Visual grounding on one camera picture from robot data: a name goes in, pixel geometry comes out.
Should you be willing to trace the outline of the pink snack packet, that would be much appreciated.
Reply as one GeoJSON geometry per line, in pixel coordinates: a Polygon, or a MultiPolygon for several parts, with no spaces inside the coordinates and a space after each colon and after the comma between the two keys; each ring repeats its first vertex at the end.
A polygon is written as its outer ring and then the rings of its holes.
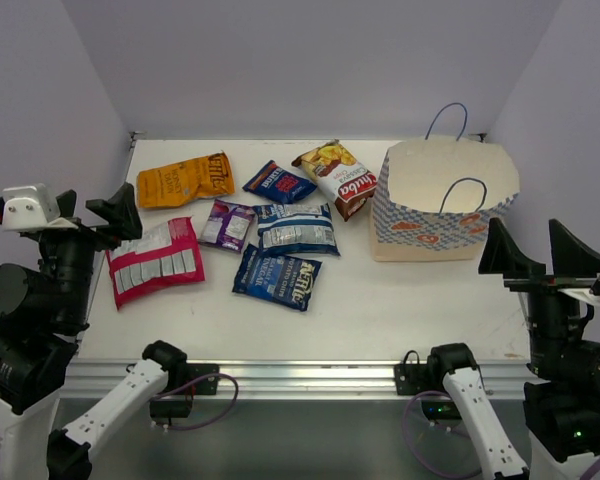
{"type": "Polygon", "coordinates": [[[146,230],[106,253],[118,309],[172,286],[205,281],[197,235],[189,217],[177,217],[146,230]]]}

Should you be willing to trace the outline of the blue checkered paper bag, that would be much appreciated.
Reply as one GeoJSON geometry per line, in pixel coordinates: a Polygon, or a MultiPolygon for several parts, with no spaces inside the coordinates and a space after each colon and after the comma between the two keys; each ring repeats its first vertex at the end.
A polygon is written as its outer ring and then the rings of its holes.
{"type": "Polygon", "coordinates": [[[455,135],[411,137],[387,149],[370,216],[378,262],[472,260],[489,222],[504,218],[520,192],[506,150],[455,135]]]}

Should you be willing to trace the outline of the orange snack packet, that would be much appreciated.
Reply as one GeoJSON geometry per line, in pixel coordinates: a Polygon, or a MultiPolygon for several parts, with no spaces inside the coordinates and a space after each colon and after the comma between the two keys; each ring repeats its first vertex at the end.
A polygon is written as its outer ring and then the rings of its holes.
{"type": "Polygon", "coordinates": [[[137,204],[143,209],[179,208],[193,201],[235,193],[231,163],[224,152],[141,171],[137,204]]]}

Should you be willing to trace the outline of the purple candy packet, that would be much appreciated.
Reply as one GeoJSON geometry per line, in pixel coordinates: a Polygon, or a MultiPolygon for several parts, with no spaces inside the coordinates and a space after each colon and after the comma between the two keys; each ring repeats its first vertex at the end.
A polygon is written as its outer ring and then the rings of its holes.
{"type": "Polygon", "coordinates": [[[246,205],[216,199],[198,241],[207,246],[241,253],[255,210],[246,205]]]}

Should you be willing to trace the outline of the small blue snack packet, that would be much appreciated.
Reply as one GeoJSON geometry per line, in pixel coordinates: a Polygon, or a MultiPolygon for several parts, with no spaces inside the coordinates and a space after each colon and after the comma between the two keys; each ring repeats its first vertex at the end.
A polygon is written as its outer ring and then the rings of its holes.
{"type": "Polygon", "coordinates": [[[294,204],[310,196],[317,186],[270,160],[243,185],[242,189],[275,203],[294,204]]]}

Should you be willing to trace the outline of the dark blue snack packet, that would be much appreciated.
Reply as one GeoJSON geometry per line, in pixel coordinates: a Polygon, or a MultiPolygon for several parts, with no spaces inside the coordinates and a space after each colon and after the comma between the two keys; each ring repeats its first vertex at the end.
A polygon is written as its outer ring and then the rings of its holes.
{"type": "Polygon", "coordinates": [[[253,207],[258,248],[263,254],[328,254],[339,256],[327,203],[267,204],[253,207]]]}

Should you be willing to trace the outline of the blue white snack packet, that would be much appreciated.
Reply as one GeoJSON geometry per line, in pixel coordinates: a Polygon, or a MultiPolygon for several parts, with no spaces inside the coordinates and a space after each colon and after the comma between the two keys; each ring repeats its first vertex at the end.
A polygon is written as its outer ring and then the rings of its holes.
{"type": "Polygon", "coordinates": [[[235,274],[232,292],[305,312],[322,263],[290,255],[265,255],[249,244],[235,274]]]}

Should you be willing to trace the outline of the brown snack packet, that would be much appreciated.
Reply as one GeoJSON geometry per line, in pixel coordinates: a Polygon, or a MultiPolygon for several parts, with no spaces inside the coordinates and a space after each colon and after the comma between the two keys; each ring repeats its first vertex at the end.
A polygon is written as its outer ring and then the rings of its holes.
{"type": "Polygon", "coordinates": [[[302,170],[348,221],[374,195],[377,178],[339,140],[332,140],[296,157],[302,170]]]}

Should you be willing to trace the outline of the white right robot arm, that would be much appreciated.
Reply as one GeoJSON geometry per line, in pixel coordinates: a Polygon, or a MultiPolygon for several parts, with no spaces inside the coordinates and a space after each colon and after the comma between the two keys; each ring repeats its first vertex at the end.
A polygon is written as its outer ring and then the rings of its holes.
{"type": "Polygon", "coordinates": [[[135,363],[163,340],[192,360],[248,369],[272,366],[286,379],[305,361],[385,360],[400,395],[449,395],[472,430],[494,426],[482,403],[482,356],[497,360],[529,339],[525,418],[558,460],[600,426],[600,343],[584,329],[600,305],[600,254],[551,220],[554,265],[528,258],[504,222],[486,218],[470,261],[374,261],[363,230],[340,226],[339,256],[277,260],[247,246],[208,253],[206,278],[117,307],[105,262],[80,344],[84,360],[135,363]]]}

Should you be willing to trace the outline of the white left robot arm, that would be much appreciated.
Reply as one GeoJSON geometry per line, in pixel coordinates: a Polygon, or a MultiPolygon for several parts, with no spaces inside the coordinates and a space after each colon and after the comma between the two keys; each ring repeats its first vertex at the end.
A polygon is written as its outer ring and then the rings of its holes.
{"type": "Polygon", "coordinates": [[[106,441],[163,391],[181,390],[187,356],[163,341],[148,345],[130,373],[91,410],[53,425],[87,309],[97,253],[139,239],[142,223],[131,184],[87,202],[101,219],[75,216],[77,195],[42,184],[0,195],[0,226],[33,240],[37,269],[0,265],[0,479],[86,479],[106,441]]]}

